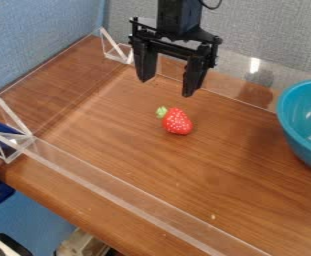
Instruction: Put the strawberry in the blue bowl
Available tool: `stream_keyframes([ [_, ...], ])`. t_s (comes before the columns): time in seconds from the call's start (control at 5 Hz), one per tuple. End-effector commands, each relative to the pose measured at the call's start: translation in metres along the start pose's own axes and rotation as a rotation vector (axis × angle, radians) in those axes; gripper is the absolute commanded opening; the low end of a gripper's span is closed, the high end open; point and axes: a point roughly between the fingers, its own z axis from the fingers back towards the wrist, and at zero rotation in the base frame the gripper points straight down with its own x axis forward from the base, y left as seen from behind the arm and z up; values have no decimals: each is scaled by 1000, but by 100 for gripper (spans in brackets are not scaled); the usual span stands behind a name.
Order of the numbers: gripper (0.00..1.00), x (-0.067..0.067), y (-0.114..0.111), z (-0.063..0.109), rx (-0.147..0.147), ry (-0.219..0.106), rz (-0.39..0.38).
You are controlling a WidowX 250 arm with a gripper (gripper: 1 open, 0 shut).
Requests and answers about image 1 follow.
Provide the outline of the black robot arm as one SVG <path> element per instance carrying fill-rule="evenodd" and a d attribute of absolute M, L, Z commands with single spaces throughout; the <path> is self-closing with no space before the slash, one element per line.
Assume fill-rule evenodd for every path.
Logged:
<path fill-rule="evenodd" d="M 190 97 L 202 87 L 210 68 L 216 65 L 218 48 L 223 40 L 200 27 L 202 10 L 211 9 L 202 0 L 158 0 L 158 15 L 152 20 L 132 17 L 130 44 L 138 78 L 154 78 L 158 54 L 187 61 L 182 95 Z"/>

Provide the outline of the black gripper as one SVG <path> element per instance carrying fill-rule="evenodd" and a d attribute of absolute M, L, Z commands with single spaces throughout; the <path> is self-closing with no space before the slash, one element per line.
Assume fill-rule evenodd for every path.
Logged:
<path fill-rule="evenodd" d="M 151 18 L 132 17 L 130 23 L 130 44 L 139 80 L 146 82 L 155 76 L 158 53 L 187 60 L 182 95 L 192 96 L 202 87 L 208 68 L 216 65 L 222 38 L 204 31 L 199 25 L 180 32 L 176 28 L 162 28 Z"/>

